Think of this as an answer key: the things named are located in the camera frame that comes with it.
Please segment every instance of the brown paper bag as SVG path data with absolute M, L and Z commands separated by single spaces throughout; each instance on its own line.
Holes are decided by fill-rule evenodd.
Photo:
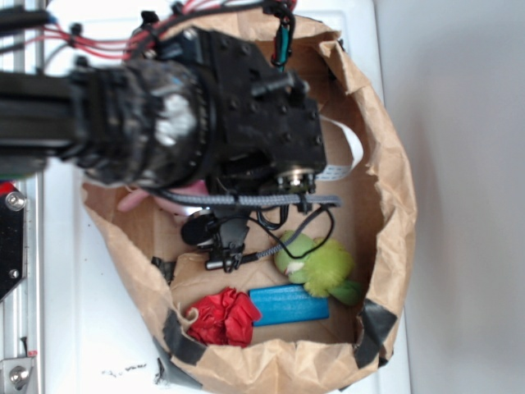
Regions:
M 251 11 L 193 23 L 253 40 L 268 56 L 278 22 Z M 247 291 L 284 284 L 286 277 L 270 259 L 245 264 L 230 275 L 207 272 L 204 256 L 186 253 L 189 247 L 180 239 L 181 222 L 153 201 L 131 213 L 119 213 L 116 203 L 125 190 L 84 185 L 85 206 L 149 331 L 171 355 L 171 362 L 205 390 L 329 392 L 364 378 L 392 356 L 412 266 L 416 220 L 412 177 L 381 101 L 338 37 L 322 23 L 298 18 L 288 67 L 310 84 L 321 114 L 350 126 L 363 143 L 364 159 L 349 176 L 318 186 L 319 194 L 337 194 L 344 201 L 342 208 L 334 210 L 332 236 L 355 258 L 351 279 L 365 286 L 365 299 L 357 307 L 330 300 L 328 320 L 255 328 L 253 344 L 245 349 L 201 345 L 185 334 L 187 322 L 181 312 L 188 305 L 226 286 Z M 325 123 L 323 135 L 329 163 L 346 164 L 349 150 L 340 130 Z M 295 229 L 304 218 L 297 213 L 290 216 L 285 229 Z M 324 236 L 327 227 L 328 221 L 319 218 L 305 232 Z M 270 244 L 259 229 L 250 230 L 248 253 Z M 152 256 L 177 260 L 171 287 L 150 263 Z

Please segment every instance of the red paper flower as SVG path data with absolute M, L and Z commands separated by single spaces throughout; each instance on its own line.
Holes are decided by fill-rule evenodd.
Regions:
M 208 295 L 191 305 L 199 317 L 188 334 L 206 345 L 233 345 L 246 347 L 252 341 L 253 322 L 262 315 L 243 292 L 227 287 L 216 295 Z

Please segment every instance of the green plush toy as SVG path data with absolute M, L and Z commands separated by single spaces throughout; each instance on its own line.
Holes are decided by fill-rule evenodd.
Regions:
M 281 241 L 285 242 L 293 233 L 286 231 Z M 288 250 L 294 256 L 300 256 L 321 242 L 322 238 L 313 240 L 300 234 L 288 245 Z M 314 297 L 332 295 L 349 306 L 356 305 L 361 299 L 361 284 L 346 279 L 354 268 L 354 259 L 336 240 L 329 239 L 321 248 L 301 260 L 292 259 L 281 250 L 276 254 L 275 263 L 290 282 L 304 284 L 304 290 Z

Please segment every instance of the blue block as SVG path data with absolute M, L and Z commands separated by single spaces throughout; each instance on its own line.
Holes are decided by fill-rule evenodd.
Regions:
M 309 295 L 302 285 L 264 287 L 249 291 L 249 297 L 262 314 L 254 327 L 329 318 L 327 298 Z

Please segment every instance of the white wall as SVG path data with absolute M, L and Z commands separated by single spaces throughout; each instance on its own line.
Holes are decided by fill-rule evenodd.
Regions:
M 525 392 L 525 2 L 376 0 L 419 220 L 414 394 Z

